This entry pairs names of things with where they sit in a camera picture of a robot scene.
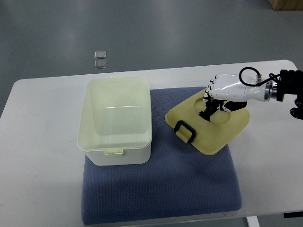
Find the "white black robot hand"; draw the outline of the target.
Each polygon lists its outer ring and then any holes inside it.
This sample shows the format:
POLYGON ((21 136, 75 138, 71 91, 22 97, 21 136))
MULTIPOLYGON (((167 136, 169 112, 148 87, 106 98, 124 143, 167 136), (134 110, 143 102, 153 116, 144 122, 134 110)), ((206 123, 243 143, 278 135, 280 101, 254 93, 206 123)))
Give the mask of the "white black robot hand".
POLYGON ((219 74, 210 80, 203 96, 205 110, 199 115, 211 121, 217 111, 234 112, 245 108, 251 99, 261 102, 270 99, 272 81, 258 81, 250 76, 219 74))

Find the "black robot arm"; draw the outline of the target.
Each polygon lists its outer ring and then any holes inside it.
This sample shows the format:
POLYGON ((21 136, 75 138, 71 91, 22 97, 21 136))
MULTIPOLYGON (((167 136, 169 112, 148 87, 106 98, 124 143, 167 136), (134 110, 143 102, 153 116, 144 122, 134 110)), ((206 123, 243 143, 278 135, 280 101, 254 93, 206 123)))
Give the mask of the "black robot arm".
POLYGON ((294 104, 296 107, 290 109, 290 114, 296 119, 303 118, 303 72, 301 70, 280 70, 280 73, 275 75, 269 74, 269 78, 262 80, 260 72, 253 67, 244 67, 239 72, 240 82, 247 87, 260 87, 265 85, 265 99, 274 98, 282 102, 285 94, 296 95, 294 104), (245 70, 256 72, 256 82, 250 84, 242 79, 242 73, 245 70))

